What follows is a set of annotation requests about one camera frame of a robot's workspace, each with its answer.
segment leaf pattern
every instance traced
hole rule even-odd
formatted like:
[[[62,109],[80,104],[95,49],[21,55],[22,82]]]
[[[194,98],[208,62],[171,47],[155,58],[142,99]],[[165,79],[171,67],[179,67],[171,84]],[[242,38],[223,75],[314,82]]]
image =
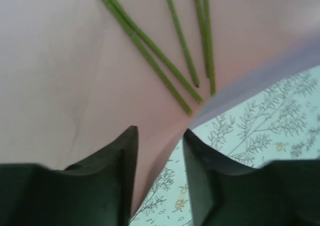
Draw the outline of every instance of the leaf pattern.
[[[259,167],[272,159],[320,159],[320,66],[285,78],[193,130],[231,159]],[[131,226],[195,226],[182,143],[156,178]]]

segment green plant stalk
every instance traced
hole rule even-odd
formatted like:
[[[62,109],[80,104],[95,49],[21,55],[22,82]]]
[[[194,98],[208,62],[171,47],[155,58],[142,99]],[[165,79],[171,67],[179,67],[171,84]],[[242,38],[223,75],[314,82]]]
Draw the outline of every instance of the green plant stalk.
[[[193,62],[193,60],[191,58],[190,51],[189,51],[189,48],[188,48],[184,33],[182,31],[181,23],[180,23],[180,20],[178,18],[178,15],[177,15],[177,11],[176,11],[176,8],[175,8],[175,5],[174,5],[174,1],[173,0],[166,0],[166,1],[168,3],[169,9],[170,9],[170,12],[171,12],[171,15],[172,15],[174,26],[175,26],[176,32],[178,34],[180,44],[181,44],[182,49],[183,49],[184,57],[185,57],[186,64],[188,66],[192,81],[193,81],[193,83],[194,83],[194,85],[196,87],[199,87],[199,83],[200,82],[199,82],[199,78],[198,78],[198,75],[197,75],[197,71],[196,71],[194,62]]]
[[[117,9],[112,5],[112,3],[109,0],[101,0],[101,1],[109,9],[109,11],[113,14],[113,16],[117,19],[119,24],[122,26],[123,30],[127,33],[127,35],[130,37],[132,42],[139,49],[139,51],[142,53],[144,58],[151,65],[151,67],[154,69],[156,74],[159,76],[159,78],[162,80],[162,82],[168,88],[168,90],[171,92],[171,94],[174,96],[174,98],[181,105],[181,107],[186,112],[186,114],[189,116],[192,115],[192,113],[193,113],[192,109],[189,107],[189,105],[186,103],[186,101],[181,97],[179,92],[176,90],[176,88],[173,86],[173,84],[169,81],[169,79],[164,74],[164,72],[160,69],[160,67],[158,66],[158,64],[154,60],[154,58],[151,56],[151,54],[145,48],[145,46],[140,42],[140,39],[137,37],[137,35],[133,31],[133,29],[122,18],[122,16],[119,14]]]
[[[206,76],[209,77],[206,28],[205,28],[205,23],[204,23],[204,13],[202,11],[201,0],[194,0],[194,4],[195,4],[195,9],[196,9],[196,14],[198,17],[200,33],[201,33],[201,42],[202,42],[202,51],[203,51],[205,72],[206,72]]]
[[[186,80],[186,78],[181,74],[181,72],[176,68],[176,66],[166,57],[166,55],[158,48],[158,46],[149,38],[149,36],[143,32],[138,25],[132,20],[132,18],[127,14],[125,9],[119,3],[118,0],[109,0],[113,6],[118,10],[118,13],[122,15],[125,21],[132,27],[137,35],[150,47],[150,49],[161,59],[167,68],[174,74],[174,76],[179,80],[179,82],[186,88],[186,90],[193,96],[198,104],[203,104],[204,100],[197,93],[197,91],[192,87],[192,85]]]
[[[215,67],[214,67],[214,56],[212,46],[212,33],[211,33],[211,20],[210,20],[210,5],[209,0],[203,0],[204,3],[204,23],[205,23],[205,38],[206,38],[206,49],[208,59],[208,73],[210,80],[210,92],[211,95],[216,93],[216,82],[215,82]]]

